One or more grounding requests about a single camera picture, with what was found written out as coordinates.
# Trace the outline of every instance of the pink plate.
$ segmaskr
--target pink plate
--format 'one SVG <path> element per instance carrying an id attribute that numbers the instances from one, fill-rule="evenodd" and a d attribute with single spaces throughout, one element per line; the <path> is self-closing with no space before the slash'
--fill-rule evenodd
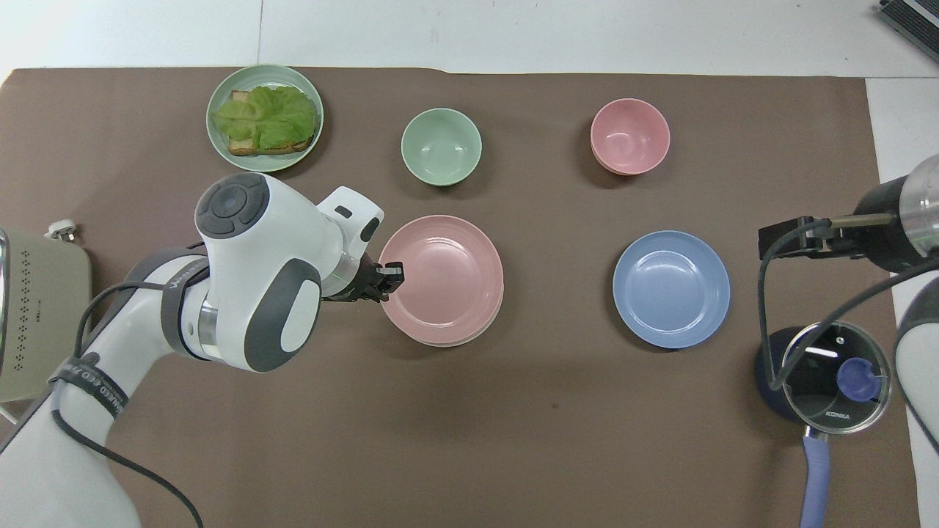
<path id="1" fill-rule="evenodd" d="M 499 312 L 499 253 L 466 220 L 442 214 L 418 218 L 392 235 L 379 261 L 404 263 L 404 284 L 381 306 L 395 326 L 425 345 L 462 345 Z"/>
<path id="2" fill-rule="evenodd" d="M 593 156 L 608 171 L 634 175 L 652 170 L 669 152 L 669 123 L 651 104 L 618 99 L 600 109 L 590 128 Z"/>

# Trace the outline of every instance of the lettuce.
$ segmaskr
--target lettuce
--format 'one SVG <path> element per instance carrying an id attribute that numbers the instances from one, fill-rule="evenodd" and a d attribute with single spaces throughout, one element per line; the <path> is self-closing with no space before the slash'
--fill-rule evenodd
<path id="1" fill-rule="evenodd" d="M 219 130 L 235 141 L 251 138 L 258 150 L 301 143 L 316 131 L 316 110 L 293 86 L 258 86 L 248 101 L 226 101 L 210 113 Z"/>

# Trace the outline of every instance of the food on plate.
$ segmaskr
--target food on plate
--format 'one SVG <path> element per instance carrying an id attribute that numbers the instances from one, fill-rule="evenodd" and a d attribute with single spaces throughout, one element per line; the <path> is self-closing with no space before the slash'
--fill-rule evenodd
<path id="1" fill-rule="evenodd" d="M 231 100 L 210 115 L 236 156 L 302 152 L 316 131 L 316 109 L 294 86 L 232 90 Z"/>

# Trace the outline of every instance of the brown tablecloth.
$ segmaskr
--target brown tablecloth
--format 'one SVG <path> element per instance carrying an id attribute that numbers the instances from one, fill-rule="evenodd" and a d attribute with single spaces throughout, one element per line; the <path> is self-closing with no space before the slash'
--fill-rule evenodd
<path id="1" fill-rule="evenodd" d="M 208 97 L 233 70 L 15 71 L 0 89 L 0 225 L 76 220 L 96 291 L 196 241 L 196 200 L 237 171 L 205 131 Z M 850 212 L 877 184 L 863 81 L 300 71 L 326 126 L 279 176 L 314 201 L 338 185 L 375 200 L 387 216 L 373 256 L 425 214 L 475 223 L 502 258 L 499 317 L 467 345 L 433 349 L 373 303 L 336 303 L 306 350 L 267 375 L 163 359 L 113 449 L 184 490 L 206 526 L 797 524 L 802 429 L 753 381 L 756 232 Z M 671 126 L 668 157 L 642 176 L 612 175 L 590 151 L 593 114 L 620 97 L 653 103 Z M 435 106 L 464 112 L 484 138 L 453 188 L 420 183 L 400 157 L 405 125 Z M 704 239 L 731 276 L 724 325 L 675 352 L 632 335 L 611 295 L 620 253 L 659 229 Z M 771 328 L 808 324 L 886 278 L 847 260 L 770 273 Z M 846 319 L 892 346 L 886 295 Z M 898 397 L 831 450 L 826 526 L 918 524 Z M 145 526 L 189 525 L 168 493 L 114 471 Z"/>

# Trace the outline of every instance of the bread slice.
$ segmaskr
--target bread slice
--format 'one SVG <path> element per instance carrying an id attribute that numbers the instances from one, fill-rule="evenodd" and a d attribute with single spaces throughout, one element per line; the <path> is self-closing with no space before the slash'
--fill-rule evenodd
<path id="1" fill-rule="evenodd" d="M 244 90 L 232 90 L 232 101 L 247 102 L 249 93 L 251 92 Z M 294 152 L 303 152 L 310 146 L 312 141 L 313 136 L 310 136 L 306 138 L 306 140 L 299 143 L 283 145 L 282 147 L 277 148 L 268 148 L 266 150 L 258 150 L 257 148 L 254 148 L 254 140 L 250 137 L 248 139 L 242 139 L 238 141 L 229 138 L 228 151 L 235 156 L 255 156 L 257 154 L 275 156 L 277 154 L 292 154 Z"/>

